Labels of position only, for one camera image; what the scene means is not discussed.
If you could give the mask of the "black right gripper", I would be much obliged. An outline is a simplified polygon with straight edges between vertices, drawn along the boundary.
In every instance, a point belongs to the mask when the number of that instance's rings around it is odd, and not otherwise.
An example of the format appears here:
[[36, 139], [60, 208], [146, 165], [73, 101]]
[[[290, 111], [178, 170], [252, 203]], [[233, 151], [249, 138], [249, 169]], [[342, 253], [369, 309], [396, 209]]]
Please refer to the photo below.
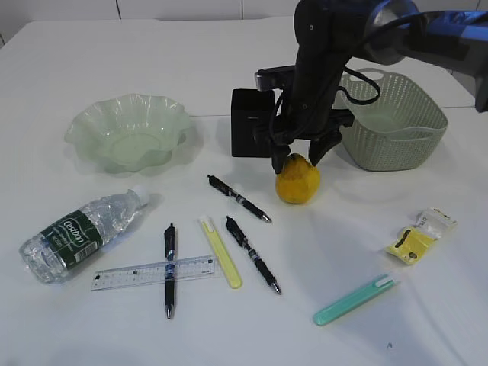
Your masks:
[[268, 124], [271, 166], [276, 175], [281, 173], [295, 139], [311, 140], [308, 157], [313, 166], [341, 143], [339, 124], [331, 117], [331, 110], [348, 60], [341, 53], [297, 54], [293, 85], [282, 90], [281, 116], [272, 111]]

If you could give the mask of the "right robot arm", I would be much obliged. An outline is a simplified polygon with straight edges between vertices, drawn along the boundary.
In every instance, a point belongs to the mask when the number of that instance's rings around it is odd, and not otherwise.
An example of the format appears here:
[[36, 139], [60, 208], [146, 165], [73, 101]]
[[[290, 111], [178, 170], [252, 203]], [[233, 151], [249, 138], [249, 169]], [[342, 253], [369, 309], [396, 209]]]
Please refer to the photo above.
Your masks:
[[257, 135], [269, 146], [276, 173], [295, 140], [307, 140], [316, 165], [342, 140], [352, 113], [333, 104], [350, 59], [393, 65], [409, 57], [474, 78], [475, 108], [487, 110], [487, 14], [421, 12], [411, 1], [301, 1], [294, 11], [298, 44], [292, 66], [260, 69], [261, 92], [279, 90]]

